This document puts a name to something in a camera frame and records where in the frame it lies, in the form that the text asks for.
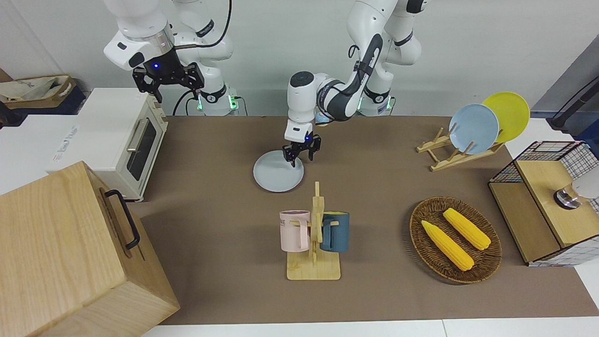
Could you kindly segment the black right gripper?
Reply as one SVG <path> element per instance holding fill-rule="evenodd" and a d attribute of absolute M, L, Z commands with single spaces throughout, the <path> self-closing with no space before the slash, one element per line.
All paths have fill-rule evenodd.
<path fill-rule="evenodd" d="M 188 74 L 174 47 L 164 55 L 138 64 L 133 69 L 132 76 L 139 92 L 148 92 L 159 104 L 163 101 L 159 92 L 161 85 L 181 85 L 192 90 L 200 90 L 205 86 L 205 79 L 198 65 L 189 65 L 188 81 Z"/>

